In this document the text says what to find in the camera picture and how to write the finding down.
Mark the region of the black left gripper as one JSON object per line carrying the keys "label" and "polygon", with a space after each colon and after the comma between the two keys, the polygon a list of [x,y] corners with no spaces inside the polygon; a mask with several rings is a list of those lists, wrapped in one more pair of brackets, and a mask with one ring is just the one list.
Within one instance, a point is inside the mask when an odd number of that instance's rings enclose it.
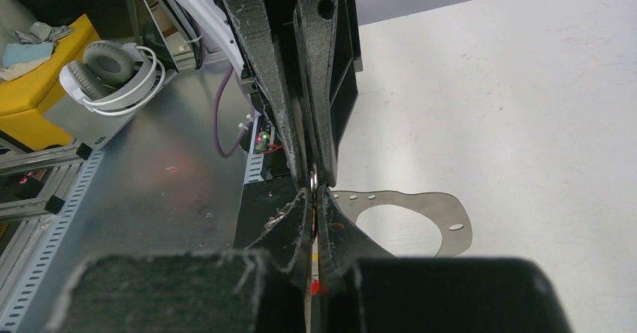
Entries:
{"label": "black left gripper", "polygon": [[333,186],[337,154],[358,97],[361,43],[355,0],[221,0],[270,102],[294,182],[303,182],[291,97],[301,99],[307,157]]}

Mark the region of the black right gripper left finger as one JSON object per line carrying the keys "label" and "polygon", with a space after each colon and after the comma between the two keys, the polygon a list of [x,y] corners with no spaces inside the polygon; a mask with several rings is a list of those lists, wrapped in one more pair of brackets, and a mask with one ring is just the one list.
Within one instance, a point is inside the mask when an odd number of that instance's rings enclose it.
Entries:
{"label": "black right gripper left finger", "polygon": [[311,278],[313,196],[300,189],[273,222],[253,241],[250,250],[262,250],[274,268],[305,291]]}

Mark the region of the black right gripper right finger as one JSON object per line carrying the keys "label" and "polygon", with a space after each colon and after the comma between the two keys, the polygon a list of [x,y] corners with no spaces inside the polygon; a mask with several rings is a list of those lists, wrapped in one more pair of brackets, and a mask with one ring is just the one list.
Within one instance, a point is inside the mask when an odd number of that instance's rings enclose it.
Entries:
{"label": "black right gripper right finger", "polygon": [[393,257],[342,212],[329,188],[320,186],[315,202],[318,275],[322,291],[345,290],[346,273],[359,258]]}

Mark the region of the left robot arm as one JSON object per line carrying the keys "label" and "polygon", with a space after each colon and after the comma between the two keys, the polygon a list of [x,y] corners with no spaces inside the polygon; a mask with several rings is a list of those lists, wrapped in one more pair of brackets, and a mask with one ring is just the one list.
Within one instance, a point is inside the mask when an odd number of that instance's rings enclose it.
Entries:
{"label": "left robot arm", "polygon": [[337,182],[363,68],[355,0],[175,0],[267,101],[296,184]]}

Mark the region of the white headphones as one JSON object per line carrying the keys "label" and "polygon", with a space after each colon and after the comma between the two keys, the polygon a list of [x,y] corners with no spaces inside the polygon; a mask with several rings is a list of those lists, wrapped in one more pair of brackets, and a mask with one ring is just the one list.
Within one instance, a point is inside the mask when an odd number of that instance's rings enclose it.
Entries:
{"label": "white headphones", "polygon": [[167,69],[154,50],[136,43],[94,41],[83,59],[62,67],[59,82],[76,103],[104,117],[132,114],[166,82]]}

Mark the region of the yellow storage box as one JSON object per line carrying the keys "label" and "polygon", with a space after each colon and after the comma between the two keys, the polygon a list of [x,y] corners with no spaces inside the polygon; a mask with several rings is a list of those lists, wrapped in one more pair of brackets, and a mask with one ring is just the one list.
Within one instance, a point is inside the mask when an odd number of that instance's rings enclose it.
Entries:
{"label": "yellow storage box", "polygon": [[87,15],[71,24],[74,31],[57,42],[52,57],[34,71],[1,83],[1,133],[30,150],[66,145],[71,136],[44,114],[67,93],[59,83],[62,67],[81,60],[83,51],[100,39]]}

